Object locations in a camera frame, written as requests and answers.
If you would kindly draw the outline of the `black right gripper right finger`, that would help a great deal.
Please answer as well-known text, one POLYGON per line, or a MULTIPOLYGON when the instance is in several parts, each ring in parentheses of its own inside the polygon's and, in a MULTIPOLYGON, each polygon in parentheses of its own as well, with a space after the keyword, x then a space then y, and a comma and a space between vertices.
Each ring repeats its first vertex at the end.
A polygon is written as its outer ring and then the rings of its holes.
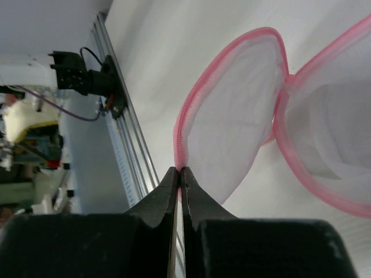
POLYGON ((234 216, 180 172, 187 277, 356 277, 345 245, 318 219, 234 216))

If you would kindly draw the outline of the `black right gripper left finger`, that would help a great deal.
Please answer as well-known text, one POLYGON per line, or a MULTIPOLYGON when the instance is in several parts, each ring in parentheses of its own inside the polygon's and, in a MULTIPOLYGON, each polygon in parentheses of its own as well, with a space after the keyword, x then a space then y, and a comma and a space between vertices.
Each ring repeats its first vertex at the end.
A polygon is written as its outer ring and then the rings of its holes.
POLYGON ((177 170, 119 214, 21 214, 1 229, 2 277, 174 277, 177 170))

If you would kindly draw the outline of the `pink-trimmed mesh laundry bag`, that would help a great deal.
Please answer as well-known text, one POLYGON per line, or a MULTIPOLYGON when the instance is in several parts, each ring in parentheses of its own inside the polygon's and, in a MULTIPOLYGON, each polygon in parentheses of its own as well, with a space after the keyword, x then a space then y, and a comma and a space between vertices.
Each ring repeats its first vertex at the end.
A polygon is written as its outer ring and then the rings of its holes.
POLYGON ((249 31, 199 77, 173 130, 174 165, 224 203, 259 149, 275 141, 300 183, 345 213, 370 217, 370 18, 290 74, 279 32, 249 31))

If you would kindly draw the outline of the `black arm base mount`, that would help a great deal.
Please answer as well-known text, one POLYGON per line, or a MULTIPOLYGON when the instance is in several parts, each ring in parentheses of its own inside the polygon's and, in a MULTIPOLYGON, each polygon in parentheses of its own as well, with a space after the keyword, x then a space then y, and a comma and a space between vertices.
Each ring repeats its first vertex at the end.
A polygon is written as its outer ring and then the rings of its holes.
POLYGON ((83 96, 104 97, 104 109, 114 119, 122 116, 128 101, 111 55, 105 56, 98 71, 87 69, 82 55, 78 53, 53 52, 50 57, 54 60, 50 67, 56 71, 58 89, 75 90, 83 96))

